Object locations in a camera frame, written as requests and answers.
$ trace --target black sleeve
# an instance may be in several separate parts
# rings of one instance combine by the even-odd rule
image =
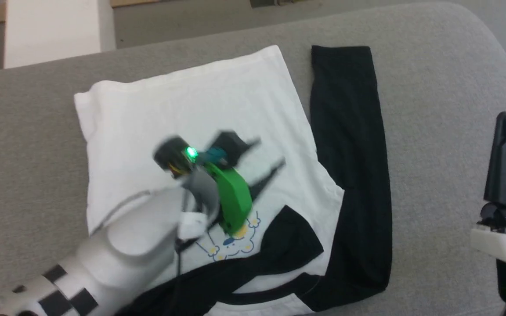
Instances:
[[[319,311],[385,290],[392,260],[392,218],[370,48],[313,46],[311,58],[311,128],[318,160],[345,190],[327,272],[302,298]]]
[[[195,316],[206,314],[216,302],[244,305],[286,296],[313,286],[317,278],[304,276],[277,291],[233,294],[256,276],[282,274],[308,264],[323,252],[310,224],[289,206],[272,220],[263,234],[261,251],[247,258],[201,266],[141,294],[115,316]]]

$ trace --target folded shirt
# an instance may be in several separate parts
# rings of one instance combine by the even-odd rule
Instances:
[[[158,315],[168,306],[173,306],[171,315],[293,316],[385,290],[392,260],[392,210],[372,54],[368,47],[314,46],[312,66],[311,128],[318,159],[345,189],[325,275],[301,273],[270,290],[233,292],[254,275],[287,276],[325,248],[318,247],[309,224],[285,206],[265,231],[258,254],[183,274],[139,296],[118,316]],[[176,282],[182,294],[174,297]]]
[[[292,272],[257,276],[236,292],[269,290],[302,273],[325,274],[343,190],[317,161],[310,126],[277,46],[137,82],[98,82],[76,94],[75,102],[87,141],[90,231],[126,198],[177,185],[152,159],[163,140],[179,134],[200,151],[219,130],[235,130],[244,140],[261,139],[237,168],[247,182],[282,158],[286,166],[255,201],[243,228],[235,236],[213,228],[185,251],[182,271],[257,254],[265,230],[288,205],[307,221],[323,252]],[[146,198],[141,194],[122,204],[111,220]],[[149,288],[172,279],[175,270],[171,265]]]

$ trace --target black cable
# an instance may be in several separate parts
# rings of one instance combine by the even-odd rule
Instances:
[[[216,226],[217,224],[220,223],[220,221],[223,220],[223,215],[222,215],[222,212],[221,212],[221,205],[219,206],[219,212],[218,212],[218,215],[216,216],[216,218],[212,221],[212,223],[208,226],[208,228],[206,229],[207,232],[210,232],[210,230]],[[189,248],[190,246],[192,246],[195,242],[197,242],[198,240],[200,239],[199,238],[193,238],[193,239],[189,239],[185,242],[181,241],[181,244],[179,244],[179,250],[181,252],[183,252],[184,250],[187,250],[187,248]]]
[[[175,276],[175,286],[173,288],[173,296],[171,297],[171,303],[169,307],[163,312],[163,316],[170,316],[175,310],[175,305],[177,304],[177,298],[179,296],[179,291],[181,290],[181,249],[179,247],[179,240],[176,242],[175,252],[177,253],[177,276]]]

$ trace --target gray couch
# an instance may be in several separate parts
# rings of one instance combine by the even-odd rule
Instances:
[[[485,316],[495,262],[472,250],[506,54],[468,10],[408,4],[0,71],[0,290],[87,236],[87,160],[73,94],[280,46],[306,112],[310,47],[372,49],[386,130],[394,262],[383,294],[322,315]]]

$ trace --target cartoon character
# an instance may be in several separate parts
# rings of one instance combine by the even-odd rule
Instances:
[[[215,262],[247,256],[255,249],[253,237],[259,224],[261,224],[259,212],[255,212],[254,216],[248,218],[247,222],[233,236],[224,234],[221,230],[215,230],[208,232],[207,236],[196,243]]]

